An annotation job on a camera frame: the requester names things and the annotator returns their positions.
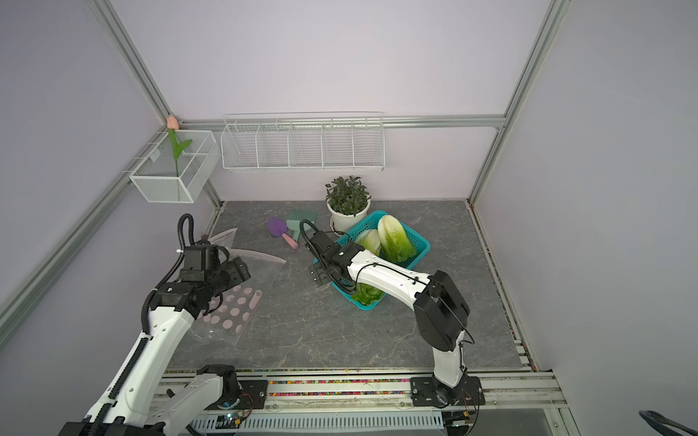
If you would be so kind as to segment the clear pink-dotted zipper bag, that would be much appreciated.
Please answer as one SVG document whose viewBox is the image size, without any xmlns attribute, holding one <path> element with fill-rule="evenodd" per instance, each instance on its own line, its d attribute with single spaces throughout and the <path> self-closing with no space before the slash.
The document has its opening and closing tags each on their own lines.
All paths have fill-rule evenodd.
<svg viewBox="0 0 698 436">
<path fill-rule="evenodd" d="M 198 317 L 191 330 L 196 343 L 237 345 L 286 265 L 285 259 L 272 254 L 239 249 L 230 254 L 245 262 L 251 277 L 224 292 L 223 303 L 214 298 L 210 303 L 214 312 Z"/>
</svg>

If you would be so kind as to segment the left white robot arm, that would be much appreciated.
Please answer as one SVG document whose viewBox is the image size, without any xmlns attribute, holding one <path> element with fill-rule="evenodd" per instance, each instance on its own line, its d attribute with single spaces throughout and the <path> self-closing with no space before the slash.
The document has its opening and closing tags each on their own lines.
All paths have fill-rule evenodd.
<svg viewBox="0 0 698 436">
<path fill-rule="evenodd" d="M 145 298 L 141 332 L 113 381 L 81 421 L 63 435 L 178 435 L 206 408 L 233 408 L 244 397 L 232 365 L 209 364 L 154 410 L 156 389 L 179 343 L 210 302 L 250 277 L 245 262 L 220 245 L 194 239 L 194 218 L 177 223 L 178 258 Z"/>
</svg>

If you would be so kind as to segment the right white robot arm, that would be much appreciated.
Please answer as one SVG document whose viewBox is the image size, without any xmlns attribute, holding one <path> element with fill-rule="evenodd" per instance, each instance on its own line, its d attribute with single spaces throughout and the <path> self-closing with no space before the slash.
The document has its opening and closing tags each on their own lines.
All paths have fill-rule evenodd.
<svg viewBox="0 0 698 436">
<path fill-rule="evenodd" d="M 432 347 L 430 376 L 410 379 L 412 402 L 417 407 L 485 403 L 481 382 L 467 374 L 463 345 L 472 343 L 467 330 L 470 308 L 452 278 L 443 271 L 422 274 L 395 265 L 355 242 L 343 245 L 303 219 L 300 234 L 330 281 L 352 295 L 360 284 L 370 285 L 411 309 L 418 334 Z"/>
</svg>

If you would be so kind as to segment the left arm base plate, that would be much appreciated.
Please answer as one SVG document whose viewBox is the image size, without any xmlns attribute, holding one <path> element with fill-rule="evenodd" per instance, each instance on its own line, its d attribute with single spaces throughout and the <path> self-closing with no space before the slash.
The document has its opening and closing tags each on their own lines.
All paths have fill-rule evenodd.
<svg viewBox="0 0 698 436">
<path fill-rule="evenodd" d="M 261 410 L 265 408 L 269 383 L 265 380 L 240 381 L 235 396 L 216 404 L 219 410 Z"/>
</svg>

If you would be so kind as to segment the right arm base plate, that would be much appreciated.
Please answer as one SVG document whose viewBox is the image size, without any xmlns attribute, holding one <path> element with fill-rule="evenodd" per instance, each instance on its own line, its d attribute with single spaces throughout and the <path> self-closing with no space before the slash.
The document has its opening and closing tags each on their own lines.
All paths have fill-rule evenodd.
<svg viewBox="0 0 698 436">
<path fill-rule="evenodd" d="M 464 375 L 456 387 L 449 387 L 436 377 L 412 377 L 410 394 L 414 406 L 445 408 L 456 405 L 481 406 L 485 396 L 479 378 Z"/>
</svg>

